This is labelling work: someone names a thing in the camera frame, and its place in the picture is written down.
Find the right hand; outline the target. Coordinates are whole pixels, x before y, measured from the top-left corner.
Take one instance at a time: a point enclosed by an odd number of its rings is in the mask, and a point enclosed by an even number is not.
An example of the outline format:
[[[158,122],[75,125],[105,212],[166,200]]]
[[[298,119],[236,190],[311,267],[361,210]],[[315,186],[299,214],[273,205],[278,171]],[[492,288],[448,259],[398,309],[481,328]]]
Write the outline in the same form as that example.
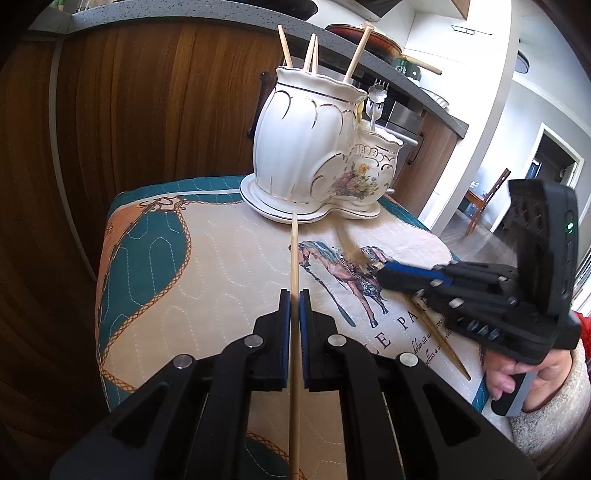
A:
[[[572,368],[572,355],[568,350],[551,350],[538,365],[517,362],[494,351],[487,351],[484,357],[486,386],[494,400],[516,388],[516,375],[534,372],[536,374],[522,410],[529,413],[547,404],[562,388]]]

